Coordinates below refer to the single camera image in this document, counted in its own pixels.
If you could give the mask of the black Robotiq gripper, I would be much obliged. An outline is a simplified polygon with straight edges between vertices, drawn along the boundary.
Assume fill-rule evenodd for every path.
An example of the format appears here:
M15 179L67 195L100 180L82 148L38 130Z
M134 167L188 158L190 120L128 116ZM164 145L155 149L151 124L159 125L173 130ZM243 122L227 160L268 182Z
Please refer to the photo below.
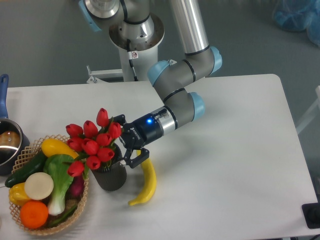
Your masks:
M110 119L110 126L119 124L122 127L121 142L127 149L120 160L122 165L135 168L149 158L149 150L142 147L164 135L159 117L159 113L148 113L133 122L127 122L125 115L120 114ZM131 158L133 150L137 150L136 157Z

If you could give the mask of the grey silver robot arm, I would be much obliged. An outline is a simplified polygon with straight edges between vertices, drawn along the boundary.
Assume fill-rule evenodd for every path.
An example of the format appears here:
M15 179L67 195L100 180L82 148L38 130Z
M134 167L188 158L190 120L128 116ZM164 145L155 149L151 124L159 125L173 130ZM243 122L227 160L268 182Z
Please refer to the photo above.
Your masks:
M89 76L122 75L126 82L149 81L163 106L131 123L121 121L120 139L126 148L125 163L135 168L149 157L145 146L205 112L202 98L186 86L207 77L222 66L222 56L210 46L196 0L172 0L170 7L182 43L181 61L158 60L164 38L162 21L150 12L147 0L81 0L79 6L91 29L105 21L109 37L118 48L121 69L90 72Z

